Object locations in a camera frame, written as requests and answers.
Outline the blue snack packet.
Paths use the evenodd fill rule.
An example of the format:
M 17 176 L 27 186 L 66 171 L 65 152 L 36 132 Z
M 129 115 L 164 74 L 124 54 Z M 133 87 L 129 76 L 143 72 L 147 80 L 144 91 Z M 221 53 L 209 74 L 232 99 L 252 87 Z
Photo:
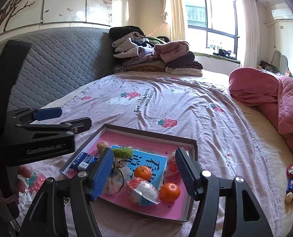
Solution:
M 80 152 L 78 156 L 73 160 L 71 165 L 69 166 L 69 169 L 77 171 L 77 172 L 86 171 L 89 165 L 97 161 L 98 159 L 99 159 L 98 157 L 95 157 L 86 152 Z

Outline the grey quilted headboard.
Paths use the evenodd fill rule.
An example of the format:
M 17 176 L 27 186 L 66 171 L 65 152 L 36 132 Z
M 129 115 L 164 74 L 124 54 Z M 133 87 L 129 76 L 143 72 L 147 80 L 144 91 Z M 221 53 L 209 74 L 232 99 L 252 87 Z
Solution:
M 112 72 L 106 29 L 49 28 L 14 36 L 32 45 L 9 98 L 9 109 L 40 108 Z

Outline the orange mandarin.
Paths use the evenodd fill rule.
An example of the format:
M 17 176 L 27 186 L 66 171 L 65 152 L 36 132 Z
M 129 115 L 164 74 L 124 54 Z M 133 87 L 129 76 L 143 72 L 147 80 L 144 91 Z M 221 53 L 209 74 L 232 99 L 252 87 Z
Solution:
M 134 177 L 142 178 L 146 181 L 149 181 L 152 178 L 152 170 L 147 166 L 138 166 L 134 170 Z
M 163 202 L 170 203 L 175 202 L 181 195 L 180 188 L 177 184 L 168 182 L 162 185 L 159 196 Z

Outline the orange mandarin in box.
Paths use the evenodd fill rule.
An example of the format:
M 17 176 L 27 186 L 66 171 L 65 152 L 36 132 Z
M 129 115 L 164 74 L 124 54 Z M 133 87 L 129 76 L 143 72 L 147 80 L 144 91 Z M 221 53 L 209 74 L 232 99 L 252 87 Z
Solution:
M 162 185 L 159 196 L 163 202 L 170 203 L 175 202 L 181 195 L 180 188 L 177 184 L 168 182 Z

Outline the cream chiffon scrunchie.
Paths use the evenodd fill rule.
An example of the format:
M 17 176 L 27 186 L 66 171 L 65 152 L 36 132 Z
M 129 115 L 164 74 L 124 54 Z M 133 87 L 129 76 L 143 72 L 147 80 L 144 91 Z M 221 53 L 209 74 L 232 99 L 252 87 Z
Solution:
M 114 158 L 113 166 L 103 189 L 103 194 L 114 195 L 120 192 L 132 176 L 128 158 Z

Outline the blue red foil egg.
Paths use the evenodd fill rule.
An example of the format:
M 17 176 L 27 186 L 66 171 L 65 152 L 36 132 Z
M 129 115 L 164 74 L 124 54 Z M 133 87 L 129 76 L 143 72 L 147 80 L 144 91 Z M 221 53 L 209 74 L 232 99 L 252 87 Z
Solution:
M 158 205 L 160 203 L 157 189 L 140 177 L 127 181 L 126 192 L 130 201 L 140 206 Z

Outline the blossom wall painting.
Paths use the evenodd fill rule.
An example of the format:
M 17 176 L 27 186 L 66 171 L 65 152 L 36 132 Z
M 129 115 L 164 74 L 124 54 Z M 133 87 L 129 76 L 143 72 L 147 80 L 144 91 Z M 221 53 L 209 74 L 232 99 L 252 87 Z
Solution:
M 0 34 L 23 26 L 61 22 L 112 23 L 112 0 L 7 0 Z

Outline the black framed window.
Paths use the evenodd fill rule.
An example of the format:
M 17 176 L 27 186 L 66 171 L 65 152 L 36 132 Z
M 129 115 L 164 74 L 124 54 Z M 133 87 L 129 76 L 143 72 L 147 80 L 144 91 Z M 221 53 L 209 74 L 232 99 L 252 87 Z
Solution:
M 237 59 L 238 19 L 236 0 L 184 0 L 186 38 L 193 51 Z

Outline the white right curtain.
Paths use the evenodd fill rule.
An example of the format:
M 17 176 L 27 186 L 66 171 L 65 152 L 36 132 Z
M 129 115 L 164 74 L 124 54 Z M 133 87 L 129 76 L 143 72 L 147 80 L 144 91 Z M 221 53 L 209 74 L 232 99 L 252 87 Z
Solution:
M 260 46 L 259 16 L 256 0 L 241 0 L 245 18 L 245 51 L 242 67 L 256 68 Z

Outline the beige walnut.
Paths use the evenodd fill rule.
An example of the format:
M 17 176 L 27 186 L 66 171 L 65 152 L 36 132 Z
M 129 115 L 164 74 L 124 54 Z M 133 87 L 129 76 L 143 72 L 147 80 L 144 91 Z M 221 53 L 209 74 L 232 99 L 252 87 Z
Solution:
M 99 152 L 102 152 L 104 149 L 106 149 L 108 147 L 109 147 L 109 144 L 106 141 L 101 141 L 101 142 L 97 143 L 97 150 Z

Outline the white air conditioner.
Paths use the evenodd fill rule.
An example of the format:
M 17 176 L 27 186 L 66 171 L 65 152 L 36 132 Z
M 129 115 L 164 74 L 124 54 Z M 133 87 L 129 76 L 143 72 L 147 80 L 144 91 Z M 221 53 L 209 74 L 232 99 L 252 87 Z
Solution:
M 293 13 L 291 9 L 273 9 L 271 12 L 274 20 L 293 20 Z

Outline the beige left curtain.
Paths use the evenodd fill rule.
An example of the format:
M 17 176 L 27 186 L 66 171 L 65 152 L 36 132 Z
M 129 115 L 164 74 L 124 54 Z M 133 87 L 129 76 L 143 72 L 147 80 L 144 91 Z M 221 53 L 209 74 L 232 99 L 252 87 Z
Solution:
M 162 0 L 162 17 L 169 25 L 170 40 L 185 40 L 185 16 L 183 0 Z

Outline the pink quilted duvet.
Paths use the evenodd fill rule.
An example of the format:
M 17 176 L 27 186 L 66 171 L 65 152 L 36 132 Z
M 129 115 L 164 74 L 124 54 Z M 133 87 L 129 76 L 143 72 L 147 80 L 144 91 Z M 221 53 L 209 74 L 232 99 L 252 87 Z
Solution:
M 293 152 L 293 78 L 242 67 L 230 73 L 229 93 L 260 110 Z

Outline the pile of folded clothes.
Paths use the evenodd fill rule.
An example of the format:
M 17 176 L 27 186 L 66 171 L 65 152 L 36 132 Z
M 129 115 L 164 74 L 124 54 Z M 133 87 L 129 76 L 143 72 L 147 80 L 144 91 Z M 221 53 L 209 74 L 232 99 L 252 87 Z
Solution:
M 203 75 L 203 66 L 195 60 L 187 41 L 146 36 L 136 26 L 113 27 L 108 34 L 113 41 L 114 73 L 136 71 Z

